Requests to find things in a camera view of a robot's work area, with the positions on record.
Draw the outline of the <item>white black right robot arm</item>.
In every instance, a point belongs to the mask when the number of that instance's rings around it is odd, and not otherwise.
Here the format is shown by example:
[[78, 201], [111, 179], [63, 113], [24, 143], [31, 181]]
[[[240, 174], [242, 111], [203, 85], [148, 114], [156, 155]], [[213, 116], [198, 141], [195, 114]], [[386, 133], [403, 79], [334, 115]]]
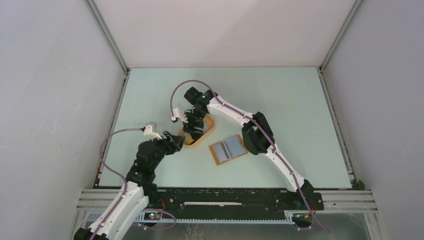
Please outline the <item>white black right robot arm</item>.
[[297, 209], [304, 209], [310, 204], [315, 191], [314, 187], [283, 156], [263, 113], [244, 111], [212, 90], [200, 92], [195, 87], [191, 87], [184, 94], [184, 98], [192, 105], [192, 108], [183, 112], [182, 132], [191, 138], [191, 143], [196, 143], [207, 135], [205, 130], [207, 116], [219, 116], [239, 125], [246, 150], [253, 155], [264, 154], [282, 175], [287, 190], [293, 192], [290, 196], [291, 204]]

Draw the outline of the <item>orange leather card holder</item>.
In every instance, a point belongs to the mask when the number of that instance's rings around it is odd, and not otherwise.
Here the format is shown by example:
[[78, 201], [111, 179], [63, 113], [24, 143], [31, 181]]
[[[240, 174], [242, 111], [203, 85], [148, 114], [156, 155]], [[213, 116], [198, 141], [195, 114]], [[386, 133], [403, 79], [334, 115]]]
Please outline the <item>orange leather card holder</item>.
[[239, 134], [210, 145], [209, 150], [217, 166], [244, 156], [249, 152]]

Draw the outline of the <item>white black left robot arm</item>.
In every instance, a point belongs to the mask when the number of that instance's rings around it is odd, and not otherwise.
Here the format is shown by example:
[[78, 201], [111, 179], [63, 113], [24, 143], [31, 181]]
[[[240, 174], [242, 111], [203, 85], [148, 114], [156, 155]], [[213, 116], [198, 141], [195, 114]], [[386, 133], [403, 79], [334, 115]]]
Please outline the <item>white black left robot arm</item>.
[[162, 135], [140, 143], [127, 175], [119, 175], [123, 179], [119, 194], [93, 224], [87, 229], [79, 228], [73, 239], [123, 239], [139, 213], [156, 206], [158, 187], [154, 183], [155, 169], [165, 156], [182, 150], [185, 138], [184, 135], [164, 131]]

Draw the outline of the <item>beige oval plastic tray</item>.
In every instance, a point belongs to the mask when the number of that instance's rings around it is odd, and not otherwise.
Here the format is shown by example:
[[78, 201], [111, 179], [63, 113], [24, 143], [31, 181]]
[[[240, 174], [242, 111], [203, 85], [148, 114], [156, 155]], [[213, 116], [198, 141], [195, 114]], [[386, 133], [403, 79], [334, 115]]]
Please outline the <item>beige oval plastic tray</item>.
[[209, 114], [207, 114], [204, 117], [204, 119], [203, 119], [203, 123], [204, 123], [204, 127], [201, 130], [202, 135], [199, 136], [199, 137], [192, 138], [192, 136], [188, 132], [185, 132], [183, 129], [181, 129], [178, 132], [178, 135], [179, 136], [184, 136], [185, 137], [185, 140], [183, 142], [183, 146], [185, 148], [194, 148], [194, 147], [196, 147], [203, 140], [205, 140], [209, 135], [212, 134], [212, 132], [215, 129], [215, 121], [214, 121], [214, 119]]

